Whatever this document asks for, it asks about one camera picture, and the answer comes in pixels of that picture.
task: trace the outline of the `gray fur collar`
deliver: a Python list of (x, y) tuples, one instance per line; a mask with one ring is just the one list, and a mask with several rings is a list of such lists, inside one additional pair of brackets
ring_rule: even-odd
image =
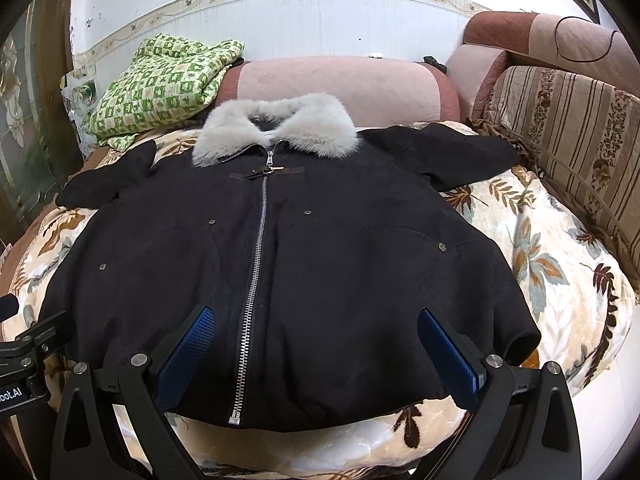
[[(253, 118), (282, 122), (263, 132), (250, 121)], [(193, 149), (193, 164), (211, 166), (250, 144), (268, 148), (278, 140), (302, 152), (341, 158), (353, 153), (360, 139), (342, 103), (331, 95), (228, 101), (209, 114)]]

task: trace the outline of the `green checkered blanket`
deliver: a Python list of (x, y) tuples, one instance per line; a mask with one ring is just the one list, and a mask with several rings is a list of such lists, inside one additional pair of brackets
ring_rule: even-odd
[(215, 99), (243, 49), (237, 40), (207, 46), (168, 34), (143, 41), (101, 97), (89, 131), (100, 144), (123, 151), (136, 134), (191, 117)]

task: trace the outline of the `zipper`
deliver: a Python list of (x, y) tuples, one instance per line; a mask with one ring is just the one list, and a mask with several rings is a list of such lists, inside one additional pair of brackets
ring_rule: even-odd
[(244, 152), (246, 152), (247, 150), (249, 150), (250, 148), (254, 147), (254, 146), (260, 146), (262, 147), (261, 144), (258, 144), (257, 142), (254, 142), (253, 144), (249, 144), (248, 146), (245, 146), (242, 150), (240, 150), (237, 153), (234, 153), (233, 155), (229, 155), (227, 158), (222, 158), (221, 160), (218, 161), (219, 164), (222, 164), (223, 162), (229, 162), (230, 160), (234, 160), (236, 157), (242, 155)]
[[(267, 152), (268, 168), (273, 167), (273, 150)], [(249, 285), (244, 313), (242, 314), (242, 329), (240, 332), (240, 358), (238, 361), (238, 375), (236, 377), (236, 396), (234, 407), (229, 417), (229, 424), (238, 426), (240, 424), (240, 414), (242, 412), (242, 402), (244, 401), (244, 386), (246, 384), (246, 371), (249, 365), (249, 343), (251, 342), (251, 325), (254, 319), (254, 301), (258, 291), (258, 280), (260, 278), (260, 258), (262, 256), (262, 237), (264, 235), (264, 222), (267, 216), (267, 179), (268, 174), (262, 178), (262, 208), (260, 210), (260, 224), (258, 226), (258, 236), (255, 240), (254, 268)]]

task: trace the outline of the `sofa cushion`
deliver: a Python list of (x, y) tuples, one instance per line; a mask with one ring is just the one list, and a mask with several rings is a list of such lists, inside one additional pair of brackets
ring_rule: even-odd
[(511, 65), (510, 54), (501, 48), (464, 44), (447, 61), (447, 76), (460, 98), (460, 117), (479, 119), (495, 82)]
[[(508, 50), (519, 58), (519, 64), (587, 75), (640, 96), (640, 64), (622, 34), (612, 37), (612, 33), (580, 18), (491, 11), (471, 18), (463, 41)], [(595, 62), (571, 61), (593, 60), (604, 54)]]
[(640, 270), (640, 99), (583, 75), (512, 66), (483, 118), (532, 148), (547, 176)]
[(276, 100), (326, 92), (358, 127), (459, 121), (451, 81), (424, 63), (368, 57), (298, 57), (253, 61), (226, 74), (214, 106), (229, 99)]

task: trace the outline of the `metal bolt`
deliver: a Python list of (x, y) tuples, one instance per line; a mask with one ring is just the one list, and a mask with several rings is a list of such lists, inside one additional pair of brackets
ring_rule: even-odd
[(76, 366), (74, 366), (74, 373), (76, 375), (82, 375), (86, 372), (86, 369), (86, 363), (76, 363)]
[(493, 367), (493, 368), (500, 368), (502, 366), (502, 364), (504, 363), (504, 361), (502, 360), (502, 358), (499, 355), (496, 354), (489, 354), (486, 357), (486, 363)]
[(546, 364), (546, 369), (549, 370), (553, 375), (558, 375), (562, 371), (560, 365), (553, 361), (549, 361)]
[(134, 366), (143, 366), (146, 363), (147, 357), (144, 354), (135, 354), (131, 358), (131, 364)]

